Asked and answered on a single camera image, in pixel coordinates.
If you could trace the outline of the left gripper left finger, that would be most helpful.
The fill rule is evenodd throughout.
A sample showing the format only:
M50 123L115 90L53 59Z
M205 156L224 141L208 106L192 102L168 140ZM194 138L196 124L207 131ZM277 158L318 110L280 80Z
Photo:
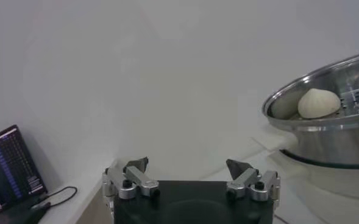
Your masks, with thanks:
M149 198L158 195L159 182L145 174L148 164L148 157L129 161L114 160L102 173L103 196L131 200L136 197L137 190L140 190L142 196Z

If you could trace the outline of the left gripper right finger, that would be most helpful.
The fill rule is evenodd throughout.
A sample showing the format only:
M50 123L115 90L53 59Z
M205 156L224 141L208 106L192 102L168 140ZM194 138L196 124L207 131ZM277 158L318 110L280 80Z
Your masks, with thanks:
M229 200L244 198L249 194L253 201L280 201L280 177L276 171L260 173L249 163L227 159L226 165L232 181L226 184Z

